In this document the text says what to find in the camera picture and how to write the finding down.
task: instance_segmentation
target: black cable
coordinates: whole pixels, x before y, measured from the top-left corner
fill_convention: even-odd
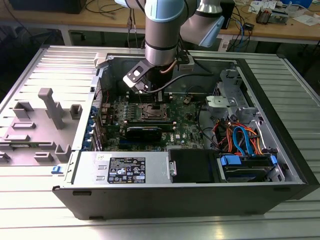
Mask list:
[[[230,47],[226,50],[227,52],[229,52],[232,47],[233,47],[233,51],[235,50],[235,44],[236,44],[236,41],[238,40],[239,36],[240,36],[240,33],[236,36],[234,42],[233,42],[233,43],[230,45]]]
[[[145,43],[146,43],[146,37],[144,37],[144,39],[142,40],[141,47],[140,47],[141,49],[144,49]]]
[[[134,36],[135,36],[135,44],[136,48],[138,49],[138,37],[137,37],[137,27],[136,27],[136,16],[135,16],[135,10],[132,9],[132,18],[133,18],[133,26],[134,26]]]
[[[189,77],[189,76],[203,76],[203,77],[211,77],[213,76],[213,73],[187,73],[187,74],[183,74],[180,76],[177,76],[173,79],[171,79],[170,81],[168,81],[165,85],[163,85],[162,87],[156,89],[156,90],[152,90],[152,91],[145,91],[147,94],[154,94],[157,92],[160,92],[161,90],[167,88],[168,86],[170,86],[171,84],[173,84],[175,81],[184,78],[184,77]]]
[[[251,12],[244,11],[244,7],[247,7],[247,6],[249,6],[249,8],[251,8]],[[252,12],[253,12],[253,10],[255,10],[255,8],[253,6],[251,6],[250,4],[246,4],[246,5],[241,5],[240,10],[244,14],[252,14]]]
[[[233,21],[238,21],[238,19],[235,19],[235,18],[232,18],[232,17],[230,19],[233,20]],[[235,24],[235,26],[239,31],[241,31],[241,28],[237,24]]]
[[[127,39],[127,42],[128,42],[128,48],[130,48],[130,42],[129,42],[129,35],[130,35],[130,31],[132,29],[132,9],[130,8],[129,9],[129,17],[128,17],[128,20],[127,20],[127,23],[126,23],[126,27],[128,29],[128,34],[126,36],[126,39]]]
[[[204,128],[204,129],[202,129],[202,131],[205,131],[205,130],[207,130],[207,129],[213,129],[213,127],[211,127],[211,126],[209,126],[209,127],[206,127],[206,128]]]
[[[242,48],[244,48],[244,47],[247,47],[248,44],[249,44],[249,42],[250,42],[250,37],[251,37],[251,35],[252,35],[252,31],[249,31],[249,30],[248,30],[248,32],[249,32],[249,36],[248,36],[244,41],[242,41],[242,44],[243,44],[244,42],[246,42],[246,41],[247,41],[247,43],[246,43],[245,45],[242,45],[242,46],[240,47],[240,49],[242,49]],[[234,45],[234,47],[237,48],[239,45],[240,45],[240,42],[239,42],[238,44]]]
[[[320,44],[320,40],[319,40],[318,43],[315,45],[315,47],[314,47],[314,49],[313,49],[313,51],[312,51],[312,54],[315,54],[317,47],[319,47],[319,44]]]
[[[14,19],[18,24],[20,24],[21,27],[23,27],[23,28],[25,29],[25,31],[26,31],[31,37],[33,37],[33,35],[31,34],[31,32],[29,32],[29,30],[28,30],[28,29],[13,15],[13,13],[10,11],[10,9],[9,9],[6,1],[5,1],[5,0],[2,0],[2,1],[3,1],[3,4],[4,4],[6,10],[7,10],[8,13],[11,15],[11,17],[13,17],[13,19]]]
[[[141,9],[141,11],[146,14],[144,7],[140,4],[139,0],[135,0],[136,4],[138,4],[139,8]]]
[[[205,93],[209,94],[209,92],[207,90],[205,90],[205,88],[203,86],[200,86],[200,85],[193,85],[193,86],[189,87],[185,91],[185,93],[188,94],[190,92],[190,90],[193,89],[193,88],[199,88],[199,89],[203,90]]]
[[[218,148],[217,144],[216,144],[207,134],[204,133],[204,130],[205,130],[206,128],[205,128],[205,129],[201,129],[201,126],[200,126],[200,112],[201,112],[201,109],[202,109],[202,107],[203,107],[204,104],[206,104],[206,102],[203,102],[203,103],[200,105],[199,110],[198,110],[198,113],[197,113],[197,118],[196,118],[196,120],[197,120],[197,126],[198,126],[200,132],[202,133],[202,135],[212,143],[212,146],[211,146],[211,147],[212,147],[214,150],[216,150],[216,151],[218,151],[218,152],[221,152],[221,150]]]
[[[240,11],[239,11],[237,5],[235,5],[234,7],[235,7],[236,11],[238,12],[238,14],[236,14],[236,13],[234,13],[234,12],[233,12],[232,14],[233,14],[233,15],[236,15],[236,16],[239,16],[240,22],[241,22],[241,24],[242,24],[242,26],[243,26],[246,21],[245,21],[245,19],[240,15]]]
[[[185,4],[185,7],[186,7],[186,21],[187,21],[188,18],[189,18],[189,5],[187,3],[187,0],[184,0],[184,4]]]
[[[181,44],[181,48],[183,50],[185,50],[185,52],[190,55],[192,57],[192,55],[190,54],[190,52],[185,48],[184,43],[183,43],[183,39],[179,33],[179,40],[180,40],[180,44]],[[204,65],[202,65],[200,62],[198,62],[198,60],[196,60],[194,57],[192,57],[193,61],[195,64],[197,64],[200,68],[202,68],[203,70],[205,70],[206,72],[212,74],[212,72],[210,71],[210,69],[206,68]]]
[[[123,6],[123,7],[120,7],[120,8],[117,8],[117,9],[113,9],[113,10],[110,10],[110,11],[93,11],[93,10],[91,10],[91,9],[88,8],[88,5],[91,4],[91,3],[93,3],[94,1],[96,1],[96,0],[91,0],[91,1],[87,2],[86,5],[85,5],[85,9],[88,10],[89,12],[95,13],[95,14],[107,14],[107,13],[112,13],[112,12],[115,12],[115,11],[118,11],[118,10],[120,10],[120,9],[124,9],[124,8],[125,8],[125,7]],[[111,4],[103,5],[103,6],[101,7],[101,9],[102,9],[103,7],[106,7],[106,6],[111,6]]]

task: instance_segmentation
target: workbench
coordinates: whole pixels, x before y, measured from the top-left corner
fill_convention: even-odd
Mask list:
[[[101,0],[100,5],[111,4],[112,0]],[[103,16],[99,13],[93,13],[85,8],[80,14],[66,14],[56,12],[38,12],[38,11],[16,11],[13,10],[8,3],[13,15],[17,17],[27,28],[42,28],[42,29],[58,29],[62,33],[64,44],[66,46],[73,45],[70,31],[97,31],[97,32],[114,32],[127,33],[127,21],[129,10],[126,8],[120,9],[115,13],[115,19]],[[97,11],[96,4],[90,4],[89,8]],[[104,8],[105,10],[113,10],[119,8],[118,5]],[[256,23],[256,14],[249,13],[249,6],[238,6],[240,15],[246,22],[254,24],[254,30],[250,37],[253,41],[262,42],[277,42],[291,44],[317,44],[320,40],[320,25],[307,26],[296,20],[289,19],[286,25],[272,24],[267,25]],[[310,9],[320,11],[320,6],[312,4]],[[135,11],[137,33],[145,33],[145,16],[140,10]],[[19,26],[12,18],[0,1],[0,25],[4,26]],[[222,39],[219,51],[225,51],[226,45],[230,40],[235,39],[239,34],[239,29],[235,21],[231,20],[228,29],[222,29],[218,38]]]
[[[45,108],[40,88],[52,88],[63,108],[83,104],[96,74],[96,53],[110,48],[50,46],[34,56],[0,104],[0,137],[12,123],[12,107],[28,101]],[[286,59],[275,54],[221,53],[245,59],[295,144],[320,181],[320,98]],[[320,236],[320,190],[281,203],[265,215],[161,219],[79,220],[51,192],[63,174],[52,166],[0,166],[2,239],[316,239]]]

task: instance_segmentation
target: electronic device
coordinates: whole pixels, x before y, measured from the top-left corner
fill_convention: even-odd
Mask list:
[[[288,14],[284,10],[272,10],[270,8],[263,8],[259,10],[255,17],[258,24],[285,24],[289,19]]]
[[[0,140],[2,166],[67,163],[52,192],[77,218],[264,214],[319,187],[247,63],[274,56],[191,51],[213,75],[195,65],[156,101],[123,82],[143,49],[97,51],[85,101],[66,108],[44,86]]]
[[[14,10],[79,14],[87,0],[9,0]]]

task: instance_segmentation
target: blue cable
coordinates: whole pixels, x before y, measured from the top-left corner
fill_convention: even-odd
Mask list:
[[[245,128],[243,126],[236,126],[233,129],[232,138],[233,138],[233,143],[234,143],[235,147],[241,152],[242,156],[246,155],[245,151],[243,151],[242,148],[237,143],[237,129],[241,129],[241,131],[244,134],[244,140],[245,140],[246,150],[248,151],[248,154],[255,155],[254,151],[252,150],[252,147],[250,145],[248,132],[245,130]]]
[[[236,51],[238,52],[241,47],[242,40],[244,39],[245,31],[244,31],[244,27],[242,26],[241,22],[239,22],[238,20],[236,20],[235,22],[238,23],[241,28],[241,39],[240,39],[240,43],[239,43],[238,47],[236,48]]]

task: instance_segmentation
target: power supply label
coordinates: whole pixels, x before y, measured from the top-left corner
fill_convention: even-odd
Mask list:
[[[111,157],[108,172],[110,184],[145,184],[145,157]]]

